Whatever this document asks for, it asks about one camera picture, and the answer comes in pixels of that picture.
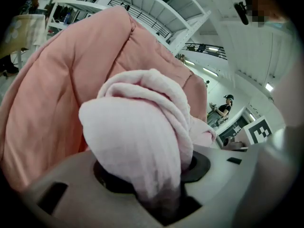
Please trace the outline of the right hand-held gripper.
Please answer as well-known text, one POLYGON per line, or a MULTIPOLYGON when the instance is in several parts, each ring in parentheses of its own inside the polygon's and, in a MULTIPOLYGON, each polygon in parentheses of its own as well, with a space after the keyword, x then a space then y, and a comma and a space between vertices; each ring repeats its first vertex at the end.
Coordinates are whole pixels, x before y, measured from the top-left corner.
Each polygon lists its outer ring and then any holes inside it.
POLYGON ((228 137, 223 142, 223 150, 236 151, 263 143, 272 134, 267 119, 262 116, 244 126, 236 136, 228 137))

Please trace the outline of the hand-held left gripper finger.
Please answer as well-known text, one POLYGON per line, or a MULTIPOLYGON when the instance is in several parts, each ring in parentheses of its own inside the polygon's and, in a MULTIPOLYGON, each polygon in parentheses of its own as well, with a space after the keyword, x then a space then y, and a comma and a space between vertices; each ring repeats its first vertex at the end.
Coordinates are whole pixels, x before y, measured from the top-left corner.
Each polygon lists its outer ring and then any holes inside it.
POLYGON ((181 218, 184 219, 200 209, 202 205, 193 197, 187 196, 181 202, 181 218))

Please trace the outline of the pink cloth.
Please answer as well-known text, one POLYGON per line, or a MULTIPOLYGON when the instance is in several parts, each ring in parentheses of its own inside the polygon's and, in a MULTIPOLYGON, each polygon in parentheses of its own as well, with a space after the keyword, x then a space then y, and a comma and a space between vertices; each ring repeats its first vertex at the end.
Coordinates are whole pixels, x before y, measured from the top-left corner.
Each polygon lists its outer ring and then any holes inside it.
POLYGON ((178 83, 156 69, 119 73, 79 109, 89 149, 110 174, 130 183, 149 210, 173 215, 181 174, 195 144, 209 147, 215 131, 190 115, 178 83))

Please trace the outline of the pink upholstered lounge chair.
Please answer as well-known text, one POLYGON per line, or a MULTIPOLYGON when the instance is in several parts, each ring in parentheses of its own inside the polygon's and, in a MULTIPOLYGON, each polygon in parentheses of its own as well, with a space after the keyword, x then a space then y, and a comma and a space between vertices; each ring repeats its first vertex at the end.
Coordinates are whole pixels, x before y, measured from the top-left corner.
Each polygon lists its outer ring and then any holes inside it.
POLYGON ((87 145, 78 118, 83 102, 108 78, 155 68, 176 81, 190 114, 207 119, 207 89, 121 6, 69 25, 30 56, 0 104, 0 171, 17 191, 87 145))

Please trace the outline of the dark glass window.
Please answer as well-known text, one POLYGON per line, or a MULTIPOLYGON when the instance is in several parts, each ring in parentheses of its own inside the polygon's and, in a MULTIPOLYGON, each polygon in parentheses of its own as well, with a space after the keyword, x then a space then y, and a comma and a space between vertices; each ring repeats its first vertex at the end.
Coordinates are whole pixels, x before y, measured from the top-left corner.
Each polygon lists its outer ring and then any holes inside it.
POLYGON ((248 125, 249 122, 243 117, 239 117, 228 129, 219 135, 222 142, 228 137, 234 137, 241 131, 241 129, 248 125))

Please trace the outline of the black metal railing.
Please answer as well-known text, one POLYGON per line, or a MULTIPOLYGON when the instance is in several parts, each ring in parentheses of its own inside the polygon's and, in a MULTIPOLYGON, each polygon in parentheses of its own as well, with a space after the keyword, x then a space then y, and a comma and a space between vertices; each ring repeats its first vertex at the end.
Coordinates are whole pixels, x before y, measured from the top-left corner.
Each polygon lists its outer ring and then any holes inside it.
POLYGON ((182 50, 204 53, 227 60, 226 52, 224 48, 220 46, 200 43, 186 43, 182 50))

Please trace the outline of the white metal shelving unit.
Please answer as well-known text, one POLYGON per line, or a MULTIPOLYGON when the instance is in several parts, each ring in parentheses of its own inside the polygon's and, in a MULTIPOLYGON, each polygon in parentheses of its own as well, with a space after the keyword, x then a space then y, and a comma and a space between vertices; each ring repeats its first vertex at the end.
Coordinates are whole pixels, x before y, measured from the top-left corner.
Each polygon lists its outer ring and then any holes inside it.
POLYGON ((70 24, 115 6, 124 7, 174 55, 211 14, 196 0, 55 0, 46 33, 50 34, 50 29, 64 30, 70 24), (63 21, 69 12, 71 15, 65 25, 63 21))

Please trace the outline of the table with floral checked cloth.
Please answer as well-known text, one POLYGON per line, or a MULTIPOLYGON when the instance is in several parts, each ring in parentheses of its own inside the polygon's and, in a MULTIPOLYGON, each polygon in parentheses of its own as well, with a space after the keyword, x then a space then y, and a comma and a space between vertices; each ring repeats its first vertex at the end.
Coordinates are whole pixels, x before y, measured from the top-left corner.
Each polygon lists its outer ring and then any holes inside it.
POLYGON ((46 22, 42 14, 15 16, 0 43, 0 59, 22 49, 41 46, 46 41, 46 22))

